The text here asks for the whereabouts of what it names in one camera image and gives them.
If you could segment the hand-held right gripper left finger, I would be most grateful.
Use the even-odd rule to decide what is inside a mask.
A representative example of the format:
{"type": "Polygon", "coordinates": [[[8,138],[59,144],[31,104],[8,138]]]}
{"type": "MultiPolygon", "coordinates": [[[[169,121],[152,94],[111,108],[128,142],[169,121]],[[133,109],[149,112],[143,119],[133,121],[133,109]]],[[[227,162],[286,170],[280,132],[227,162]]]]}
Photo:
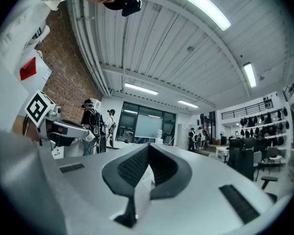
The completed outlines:
{"type": "Polygon", "coordinates": [[[56,161],[65,179],[105,221],[126,228],[135,235],[150,235],[139,230],[135,217],[135,187],[148,166],[148,145],[140,144],[86,157],[56,161]]]}

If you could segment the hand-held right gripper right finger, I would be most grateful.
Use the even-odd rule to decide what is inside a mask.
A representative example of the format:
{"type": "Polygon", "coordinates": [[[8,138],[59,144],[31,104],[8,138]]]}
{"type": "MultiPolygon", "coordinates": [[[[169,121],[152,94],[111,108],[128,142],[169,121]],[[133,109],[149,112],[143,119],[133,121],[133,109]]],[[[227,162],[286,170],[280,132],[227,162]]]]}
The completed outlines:
{"type": "Polygon", "coordinates": [[[256,235],[269,227],[282,213],[284,200],[272,199],[253,181],[212,158],[178,147],[155,144],[183,159],[192,169],[186,188],[176,197],[152,200],[133,230],[140,235],[256,235]],[[245,224],[220,190],[233,186],[256,210],[245,224]]]}

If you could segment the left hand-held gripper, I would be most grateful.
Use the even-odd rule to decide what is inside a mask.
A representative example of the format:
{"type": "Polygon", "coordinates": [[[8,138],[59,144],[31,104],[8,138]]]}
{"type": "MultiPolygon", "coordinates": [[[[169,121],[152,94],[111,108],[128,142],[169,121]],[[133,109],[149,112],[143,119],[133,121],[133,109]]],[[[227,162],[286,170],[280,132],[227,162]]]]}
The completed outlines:
{"type": "Polygon", "coordinates": [[[61,107],[37,90],[24,108],[25,120],[36,125],[39,144],[52,152],[55,147],[70,146],[75,138],[92,141],[95,135],[81,124],[61,119],[61,107]]]}

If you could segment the white and green object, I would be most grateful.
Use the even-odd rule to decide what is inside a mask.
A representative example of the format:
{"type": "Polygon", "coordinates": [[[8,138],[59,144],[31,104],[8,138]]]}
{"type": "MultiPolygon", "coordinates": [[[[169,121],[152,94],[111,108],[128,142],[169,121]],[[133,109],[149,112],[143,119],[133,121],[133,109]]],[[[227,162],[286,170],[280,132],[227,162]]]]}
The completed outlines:
{"type": "Polygon", "coordinates": [[[135,187],[134,203],[135,203],[135,217],[136,220],[141,220],[150,206],[150,193],[155,188],[154,174],[150,167],[147,166],[146,171],[135,187]]]}

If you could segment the person's left forearm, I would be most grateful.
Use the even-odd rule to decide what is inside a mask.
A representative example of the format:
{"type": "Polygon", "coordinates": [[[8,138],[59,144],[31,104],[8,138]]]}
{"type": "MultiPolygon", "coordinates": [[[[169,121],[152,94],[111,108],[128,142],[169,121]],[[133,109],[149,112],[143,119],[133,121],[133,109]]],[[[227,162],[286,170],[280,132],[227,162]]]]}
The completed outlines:
{"type": "Polygon", "coordinates": [[[18,115],[12,126],[12,132],[23,135],[32,141],[39,141],[36,125],[25,117],[18,115]]]}

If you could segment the white cabinet with black icons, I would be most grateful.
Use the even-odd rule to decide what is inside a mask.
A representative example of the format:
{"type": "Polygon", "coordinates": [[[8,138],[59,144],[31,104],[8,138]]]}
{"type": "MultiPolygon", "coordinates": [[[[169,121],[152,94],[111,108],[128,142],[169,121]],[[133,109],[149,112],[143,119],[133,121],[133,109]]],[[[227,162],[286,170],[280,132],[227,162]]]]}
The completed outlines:
{"type": "Polygon", "coordinates": [[[55,147],[52,151],[54,159],[68,157],[79,157],[83,155],[83,142],[81,139],[74,139],[70,146],[55,147]]]}

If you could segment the black-framed window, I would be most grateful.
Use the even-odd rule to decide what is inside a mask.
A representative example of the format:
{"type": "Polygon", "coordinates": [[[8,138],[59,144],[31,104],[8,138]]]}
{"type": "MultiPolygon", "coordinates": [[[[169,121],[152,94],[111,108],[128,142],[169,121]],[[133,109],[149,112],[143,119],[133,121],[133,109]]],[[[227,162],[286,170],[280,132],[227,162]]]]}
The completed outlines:
{"type": "Polygon", "coordinates": [[[124,143],[142,144],[153,143],[155,138],[135,137],[138,115],[160,118],[162,120],[163,144],[173,145],[175,134],[176,114],[152,109],[149,107],[124,102],[116,133],[116,141],[124,143]]]}

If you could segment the dark raised step platform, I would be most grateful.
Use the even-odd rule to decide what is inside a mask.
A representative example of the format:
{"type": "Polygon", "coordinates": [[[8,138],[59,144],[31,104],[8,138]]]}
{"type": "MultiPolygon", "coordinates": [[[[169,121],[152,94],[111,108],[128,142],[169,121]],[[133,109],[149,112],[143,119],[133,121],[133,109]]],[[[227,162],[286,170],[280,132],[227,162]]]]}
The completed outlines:
{"type": "Polygon", "coordinates": [[[195,150],[196,153],[204,155],[204,156],[209,156],[210,154],[216,154],[216,147],[214,146],[205,146],[203,148],[198,148],[195,150]]]}

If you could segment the grey lockers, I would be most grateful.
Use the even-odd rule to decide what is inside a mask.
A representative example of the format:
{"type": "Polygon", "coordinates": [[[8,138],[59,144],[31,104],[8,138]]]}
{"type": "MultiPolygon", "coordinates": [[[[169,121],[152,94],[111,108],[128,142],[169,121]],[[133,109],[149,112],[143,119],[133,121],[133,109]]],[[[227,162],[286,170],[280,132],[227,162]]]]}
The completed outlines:
{"type": "Polygon", "coordinates": [[[176,145],[184,150],[188,149],[189,144],[189,125],[188,124],[178,124],[177,135],[176,135],[176,145]]]}

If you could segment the long ceiling light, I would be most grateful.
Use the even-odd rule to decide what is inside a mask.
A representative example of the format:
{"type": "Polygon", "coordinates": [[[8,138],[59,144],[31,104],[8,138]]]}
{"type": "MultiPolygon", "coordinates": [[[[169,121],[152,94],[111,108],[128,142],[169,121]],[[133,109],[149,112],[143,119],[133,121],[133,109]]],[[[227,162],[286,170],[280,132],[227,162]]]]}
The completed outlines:
{"type": "Polygon", "coordinates": [[[183,101],[183,100],[179,100],[178,103],[183,104],[183,105],[186,105],[186,106],[188,106],[188,107],[198,108],[197,105],[192,104],[192,103],[189,103],[189,102],[186,102],[186,101],[183,101]]]}
{"type": "Polygon", "coordinates": [[[157,91],[146,89],[146,88],[136,86],[136,85],[130,84],[130,83],[125,83],[125,87],[126,88],[131,88],[131,89],[134,89],[134,90],[138,90],[138,91],[141,91],[141,92],[144,92],[144,93],[152,94],[152,95],[158,95],[157,91]]]}
{"type": "Polygon", "coordinates": [[[251,88],[256,87],[257,86],[257,83],[256,83],[255,74],[254,74],[254,70],[253,70],[252,64],[250,62],[245,63],[243,65],[243,68],[244,68],[245,73],[247,75],[247,78],[248,78],[250,87],[251,88]]]}
{"type": "Polygon", "coordinates": [[[226,31],[231,22],[211,0],[186,0],[203,11],[222,31],[226,31]]]}

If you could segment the white ceiling pipes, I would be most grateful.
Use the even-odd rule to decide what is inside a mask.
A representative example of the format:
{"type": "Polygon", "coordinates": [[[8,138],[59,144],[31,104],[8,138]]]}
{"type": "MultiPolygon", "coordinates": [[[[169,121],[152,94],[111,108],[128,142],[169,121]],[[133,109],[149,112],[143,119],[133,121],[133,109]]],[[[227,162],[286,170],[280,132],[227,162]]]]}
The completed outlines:
{"type": "Polygon", "coordinates": [[[69,0],[68,10],[74,35],[84,62],[103,96],[111,97],[95,48],[91,29],[93,17],[90,16],[89,3],[82,0],[69,0]]]}

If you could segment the white shelf of black helmets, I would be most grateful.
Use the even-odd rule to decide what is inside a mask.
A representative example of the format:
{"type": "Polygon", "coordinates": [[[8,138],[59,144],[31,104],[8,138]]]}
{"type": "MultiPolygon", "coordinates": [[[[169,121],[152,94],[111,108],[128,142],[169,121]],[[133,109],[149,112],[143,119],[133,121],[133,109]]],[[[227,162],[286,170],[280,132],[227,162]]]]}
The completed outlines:
{"type": "Polygon", "coordinates": [[[266,139],[268,146],[285,146],[292,137],[291,114],[286,108],[267,111],[260,115],[243,117],[239,126],[240,137],[266,139]]]}

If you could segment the black balcony railing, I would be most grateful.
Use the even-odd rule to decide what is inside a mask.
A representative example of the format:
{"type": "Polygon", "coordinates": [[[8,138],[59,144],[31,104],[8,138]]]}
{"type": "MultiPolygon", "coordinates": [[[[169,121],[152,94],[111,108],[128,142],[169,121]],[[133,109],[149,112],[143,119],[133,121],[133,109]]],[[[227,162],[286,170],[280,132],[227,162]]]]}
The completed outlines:
{"type": "Polygon", "coordinates": [[[273,108],[273,102],[271,99],[268,99],[260,103],[256,103],[256,104],[242,107],[239,109],[223,112],[221,113],[221,119],[224,120],[224,119],[231,119],[231,118],[236,118],[241,116],[247,116],[247,115],[255,114],[257,112],[261,112],[271,108],[273,108]]]}

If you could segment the person's white shirt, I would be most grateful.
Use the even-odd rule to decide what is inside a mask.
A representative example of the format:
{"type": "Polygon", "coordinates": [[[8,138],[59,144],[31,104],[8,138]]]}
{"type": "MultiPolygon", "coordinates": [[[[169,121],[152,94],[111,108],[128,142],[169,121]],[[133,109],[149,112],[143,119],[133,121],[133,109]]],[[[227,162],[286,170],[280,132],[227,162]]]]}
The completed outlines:
{"type": "Polygon", "coordinates": [[[0,131],[12,126],[28,92],[14,75],[25,49],[48,14],[61,0],[18,0],[0,27],[0,131]]]}

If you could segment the person's black cap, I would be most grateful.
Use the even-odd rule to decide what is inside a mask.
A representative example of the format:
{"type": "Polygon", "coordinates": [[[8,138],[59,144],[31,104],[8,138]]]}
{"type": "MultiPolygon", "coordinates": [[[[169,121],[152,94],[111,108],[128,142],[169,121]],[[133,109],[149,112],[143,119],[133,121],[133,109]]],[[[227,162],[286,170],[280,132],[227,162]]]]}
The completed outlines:
{"type": "Polygon", "coordinates": [[[113,2],[105,2],[104,6],[110,10],[121,10],[122,16],[127,17],[137,13],[142,8],[141,0],[114,0],[113,2]]]}

